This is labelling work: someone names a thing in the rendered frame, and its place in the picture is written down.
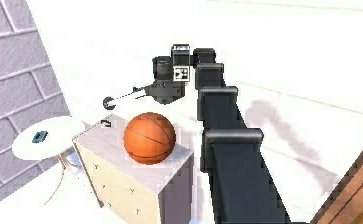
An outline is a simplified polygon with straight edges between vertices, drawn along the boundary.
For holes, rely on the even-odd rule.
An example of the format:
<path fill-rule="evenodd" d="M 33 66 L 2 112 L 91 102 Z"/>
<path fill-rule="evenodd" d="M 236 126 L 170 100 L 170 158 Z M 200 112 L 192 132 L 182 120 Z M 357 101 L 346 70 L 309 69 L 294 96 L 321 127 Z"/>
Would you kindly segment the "round white side table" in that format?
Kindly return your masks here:
<path fill-rule="evenodd" d="M 37 122 L 17 135 L 12 143 L 13 154 L 21 160 L 42 161 L 57 158 L 61 164 L 61 179 L 47 204 L 60 188 L 67 171 L 74 173 L 79 165 L 72 164 L 65 156 L 65 152 L 73 146 L 72 139 L 85 130 L 85 123 L 72 116 L 60 116 Z M 33 143 L 32 139 L 37 132 L 47 131 L 46 139 L 41 143 Z"/>

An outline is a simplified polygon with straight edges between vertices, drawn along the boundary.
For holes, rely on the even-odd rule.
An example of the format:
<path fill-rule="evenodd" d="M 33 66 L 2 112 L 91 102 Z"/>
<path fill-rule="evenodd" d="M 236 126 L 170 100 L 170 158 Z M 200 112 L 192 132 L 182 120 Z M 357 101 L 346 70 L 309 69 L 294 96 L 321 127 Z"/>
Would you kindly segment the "brown wooden furniture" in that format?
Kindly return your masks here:
<path fill-rule="evenodd" d="M 363 224 L 363 150 L 310 224 Z"/>

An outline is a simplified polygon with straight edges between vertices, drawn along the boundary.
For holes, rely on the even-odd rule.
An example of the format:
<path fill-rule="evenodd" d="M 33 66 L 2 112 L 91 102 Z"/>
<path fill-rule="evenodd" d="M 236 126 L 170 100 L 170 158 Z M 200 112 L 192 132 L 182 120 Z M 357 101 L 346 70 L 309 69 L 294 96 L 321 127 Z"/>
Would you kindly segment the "orange basketball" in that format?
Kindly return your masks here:
<path fill-rule="evenodd" d="M 123 143 L 128 155 L 140 164 L 164 161 L 173 151 L 176 133 L 163 115 L 146 112 L 134 117 L 126 126 Z"/>

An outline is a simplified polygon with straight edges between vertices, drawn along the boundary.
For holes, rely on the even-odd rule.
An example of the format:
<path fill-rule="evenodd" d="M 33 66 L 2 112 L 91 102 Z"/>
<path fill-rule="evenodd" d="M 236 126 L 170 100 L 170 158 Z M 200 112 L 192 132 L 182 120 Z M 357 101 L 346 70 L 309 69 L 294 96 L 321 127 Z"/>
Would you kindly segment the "pale wooden chest of drawers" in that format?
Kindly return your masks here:
<path fill-rule="evenodd" d="M 127 154 L 127 121 L 110 114 L 73 138 L 74 148 L 99 203 L 127 224 L 189 224 L 193 151 L 177 144 L 163 162 L 139 164 Z"/>

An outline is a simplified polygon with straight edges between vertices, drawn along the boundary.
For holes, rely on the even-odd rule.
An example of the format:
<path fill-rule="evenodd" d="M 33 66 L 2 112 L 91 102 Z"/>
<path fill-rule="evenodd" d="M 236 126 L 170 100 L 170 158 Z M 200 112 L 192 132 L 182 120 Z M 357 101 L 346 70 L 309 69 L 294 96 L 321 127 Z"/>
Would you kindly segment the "small blue box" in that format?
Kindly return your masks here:
<path fill-rule="evenodd" d="M 32 139 L 32 142 L 33 143 L 41 143 L 41 142 L 43 142 L 46 139 L 47 135 L 48 135 L 48 132 L 47 131 L 37 132 L 34 135 L 34 137 Z"/>

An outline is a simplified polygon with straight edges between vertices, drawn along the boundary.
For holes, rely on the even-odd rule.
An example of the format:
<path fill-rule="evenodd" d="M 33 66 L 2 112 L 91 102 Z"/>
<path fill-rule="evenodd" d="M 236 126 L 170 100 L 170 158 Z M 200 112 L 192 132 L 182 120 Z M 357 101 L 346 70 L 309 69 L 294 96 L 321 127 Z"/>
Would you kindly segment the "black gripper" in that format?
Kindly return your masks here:
<path fill-rule="evenodd" d="M 145 87 L 134 87 L 130 93 L 103 99 L 106 110 L 114 110 L 117 101 L 124 98 L 139 99 L 151 96 L 160 104 L 171 104 L 185 96 L 185 84 L 173 80 L 173 64 L 170 56 L 158 56 L 152 59 L 154 82 Z"/>

